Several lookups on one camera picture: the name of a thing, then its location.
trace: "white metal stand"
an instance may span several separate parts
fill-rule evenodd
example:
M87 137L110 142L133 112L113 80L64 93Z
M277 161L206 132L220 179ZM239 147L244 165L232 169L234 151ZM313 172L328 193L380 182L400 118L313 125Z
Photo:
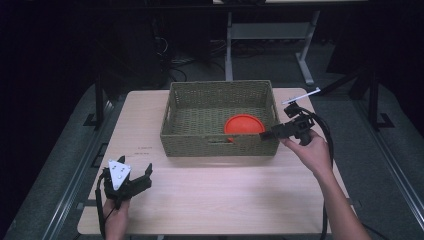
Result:
M296 59L307 85L313 85L306 54L308 53L320 11L315 11L310 22L300 23L232 23L232 13L228 13L227 54L225 56L225 80L233 81L231 62L231 41L233 39L305 39L302 52Z

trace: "orange plastic lid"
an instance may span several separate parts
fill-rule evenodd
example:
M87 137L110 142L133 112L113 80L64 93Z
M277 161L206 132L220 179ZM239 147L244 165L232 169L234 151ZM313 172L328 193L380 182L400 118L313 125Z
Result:
M228 133L261 133L265 127L261 120L249 114L237 114L227 120L224 132Z

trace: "green woven basket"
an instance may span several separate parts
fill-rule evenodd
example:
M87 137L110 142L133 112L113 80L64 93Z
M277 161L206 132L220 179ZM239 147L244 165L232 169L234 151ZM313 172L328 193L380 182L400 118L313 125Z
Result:
M273 156L278 140L225 134L226 121L250 114L266 130L280 123L270 81L172 83L160 138L168 157Z

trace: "gray floor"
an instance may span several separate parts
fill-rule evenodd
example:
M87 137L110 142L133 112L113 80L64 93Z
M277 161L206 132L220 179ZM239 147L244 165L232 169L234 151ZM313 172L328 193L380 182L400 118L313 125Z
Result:
M267 43L266 51L261 55L234 58L234 79L268 79L272 81L273 87L301 87L309 91L316 87L323 88L342 77L325 71L333 46L313 44L307 63L316 83L314 86L306 86L294 56L301 44ZM213 59L220 66L224 66L223 60L223 57ZM195 62L178 69L186 73L188 81L218 81L225 78L224 72L216 64ZM180 72L172 73L177 80L184 79ZM350 100L347 97L350 86L351 83L346 84L327 96L313 96L311 100L316 113L331 128L335 161L349 195L356 203L355 210L363 223L389 239L424 239L422 228L388 168L385 153L380 150L375 134L364 120L361 109L366 106L367 99ZM97 163L100 160L96 154L98 151L104 152L124 101L125 96L122 96L122 99L113 102L106 112L107 121L99 131L94 131L94 127L83 126L87 115L95 111L94 88L87 90L5 239L101 239L99 236L79 236L77 224L82 214L81 206L87 199L98 171L91 164L93 162L96 165L96 160ZM388 114L395 128L381 129L377 135L387 144L417 195L422 198L424 140L402 113L396 98L384 87L380 87L379 112ZM81 159L89 159L89 162L81 162ZM80 184L72 185L72 179L78 177L81 177ZM69 192L74 194L64 198L64 193ZM63 218L55 216L58 206L61 208L57 213L64 213ZM260 240L284 238L318 239L319 235L228 237ZM156 239L156 236L127 236L127 239ZM169 239L207 240L217 239L217 236L169 236Z

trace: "hand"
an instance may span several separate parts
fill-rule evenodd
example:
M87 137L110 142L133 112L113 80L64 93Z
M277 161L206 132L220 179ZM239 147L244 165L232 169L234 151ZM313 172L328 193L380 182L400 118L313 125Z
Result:
M124 239L128 226L128 209L130 207L130 201L131 199L122 201L121 207L119 210L116 210L114 200L106 199L105 205L103 206L103 215L105 219L107 217L105 223L107 240Z
M280 139L280 142L291 149L316 177L332 172L327 142L312 129L309 135L311 142L306 146L301 146L288 138Z

